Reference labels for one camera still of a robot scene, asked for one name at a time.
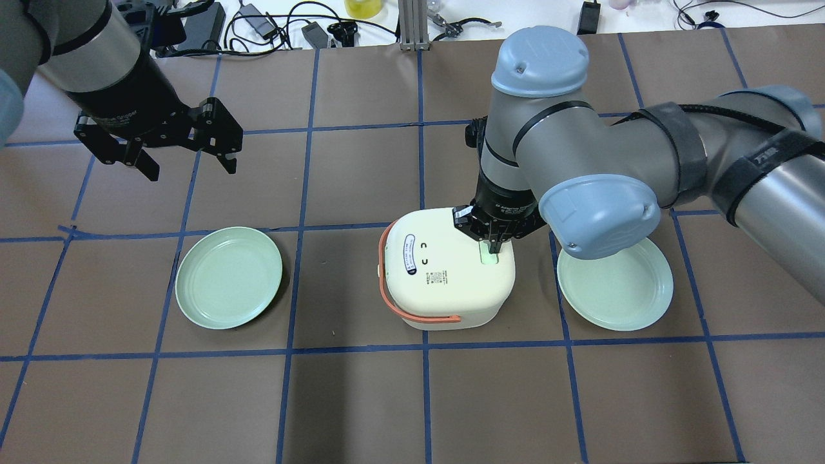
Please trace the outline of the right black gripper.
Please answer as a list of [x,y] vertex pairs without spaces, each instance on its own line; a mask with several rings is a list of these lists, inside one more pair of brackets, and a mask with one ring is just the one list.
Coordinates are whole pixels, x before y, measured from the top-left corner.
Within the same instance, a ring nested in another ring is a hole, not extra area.
[[469,205],[452,209],[453,226],[478,242],[489,244],[498,255],[503,243],[519,240],[545,226],[531,190],[499,187],[486,175],[478,175],[476,193]]

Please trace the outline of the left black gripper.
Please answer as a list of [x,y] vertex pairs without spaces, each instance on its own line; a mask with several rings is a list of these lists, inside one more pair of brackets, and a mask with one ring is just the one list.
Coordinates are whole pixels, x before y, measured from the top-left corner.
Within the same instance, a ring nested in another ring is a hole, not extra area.
[[[73,134],[101,164],[136,168],[148,180],[159,179],[160,167],[148,146],[174,145],[214,156],[227,173],[237,172],[244,130],[217,97],[189,108],[147,50],[126,76],[103,89],[83,92],[82,110]],[[121,143],[116,138],[128,140]]]

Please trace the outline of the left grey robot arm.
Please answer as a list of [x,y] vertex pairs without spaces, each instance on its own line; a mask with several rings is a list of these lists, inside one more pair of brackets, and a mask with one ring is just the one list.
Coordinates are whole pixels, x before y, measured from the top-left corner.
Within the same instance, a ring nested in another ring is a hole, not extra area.
[[244,132],[218,98],[186,106],[150,55],[157,9],[129,23],[110,1],[2,2],[2,141],[23,120],[42,73],[80,109],[74,135],[105,165],[120,162],[156,181],[147,149],[180,146],[237,170]]

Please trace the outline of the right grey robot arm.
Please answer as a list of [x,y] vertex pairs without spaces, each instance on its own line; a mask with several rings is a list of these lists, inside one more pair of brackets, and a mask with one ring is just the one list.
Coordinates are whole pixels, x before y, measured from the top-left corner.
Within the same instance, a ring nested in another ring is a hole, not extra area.
[[604,124],[583,93],[586,44],[553,26],[501,45],[489,114],[466,129],[478,151],[474,199],[452,223],[491,253],[545,224],[574,258],[635,246],[663,209],[708,197],[823,300],[822,120],[782,85],[666,102]]

